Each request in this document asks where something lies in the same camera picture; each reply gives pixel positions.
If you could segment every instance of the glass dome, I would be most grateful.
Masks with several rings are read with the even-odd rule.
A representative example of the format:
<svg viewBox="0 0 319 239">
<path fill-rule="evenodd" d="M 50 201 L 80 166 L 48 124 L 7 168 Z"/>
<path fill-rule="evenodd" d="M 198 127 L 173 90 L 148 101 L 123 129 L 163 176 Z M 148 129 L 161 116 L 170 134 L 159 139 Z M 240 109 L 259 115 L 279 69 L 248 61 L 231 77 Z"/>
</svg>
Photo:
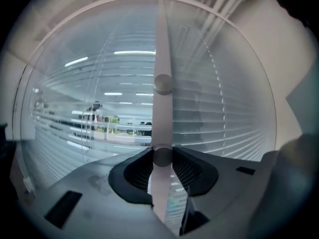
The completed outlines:
<svg viewBox="0 0 319 239">
<path fill-rule="evenodd" d="M 159 1 L 173 81 L 172 144 L 255 161 L 275 148 L 267 76 L 232 24 L 179 1 L 119 0 L 66 22 L 28 65 L 15 133 L 29 139 L 21 147 L 36 194 L 83 164 L 152 145 Z M 170 179 L 165 223 L 173 230 L 186 193 L 173 171 Z"/>
</svg>

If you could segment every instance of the black rectangular slot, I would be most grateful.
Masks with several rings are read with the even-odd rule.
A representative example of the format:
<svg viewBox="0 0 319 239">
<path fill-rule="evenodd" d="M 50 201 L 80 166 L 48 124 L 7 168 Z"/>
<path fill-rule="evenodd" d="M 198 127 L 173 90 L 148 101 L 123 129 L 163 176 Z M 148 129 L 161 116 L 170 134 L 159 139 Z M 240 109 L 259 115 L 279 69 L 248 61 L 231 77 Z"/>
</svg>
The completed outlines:
<svg viewBox="0 0 319 239">
<path fill-rule="evenodd" d="M 251 169 L 251 168 L 247 168 L 247 167 L 243 167 L 243 166 L 240 166 L 236 169 L 236 171 L 238 172 L 242 172 L 242 173 L 247 173 L 249 175 L 254 175 L 255 171 L 254 169 Z"/>
<path fill-rule="evenodd" d="M 61 229 L 81 197 L 81 193 L 66 192 L 44 218 Z"/>
</svg>

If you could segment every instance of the white wall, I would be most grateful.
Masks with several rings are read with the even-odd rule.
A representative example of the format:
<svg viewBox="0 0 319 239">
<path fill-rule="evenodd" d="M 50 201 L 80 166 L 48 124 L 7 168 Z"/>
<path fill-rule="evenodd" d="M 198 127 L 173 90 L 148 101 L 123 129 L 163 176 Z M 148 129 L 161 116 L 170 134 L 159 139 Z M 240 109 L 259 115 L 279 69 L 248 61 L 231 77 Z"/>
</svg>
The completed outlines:
<svg viewBox="0 0 319 239">
<path fill-rule="evenodd" d="M 246 0 L 230 20 L 243 31 L 268 76 L 276 107 L 278 149 L 301 134 L 286 96 L 315 61 L 315 40 L 276 0 Z"/>
</svg>

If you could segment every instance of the wall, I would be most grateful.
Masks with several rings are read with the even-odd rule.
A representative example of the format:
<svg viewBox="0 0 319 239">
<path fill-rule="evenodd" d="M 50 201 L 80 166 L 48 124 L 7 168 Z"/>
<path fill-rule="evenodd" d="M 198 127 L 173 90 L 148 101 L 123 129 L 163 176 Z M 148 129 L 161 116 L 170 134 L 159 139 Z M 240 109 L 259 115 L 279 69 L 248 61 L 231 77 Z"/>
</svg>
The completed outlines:
<svg viewBox="0 0 319 239">
<path fill-rule="evenodd" d="M 314 63 L 315 40 L 276 0 L 246 0 L 230 20 L 245 34 L 268 76 L 276 107 L 278 149 L 301 134 L 286 97 Z"/>
</svg>

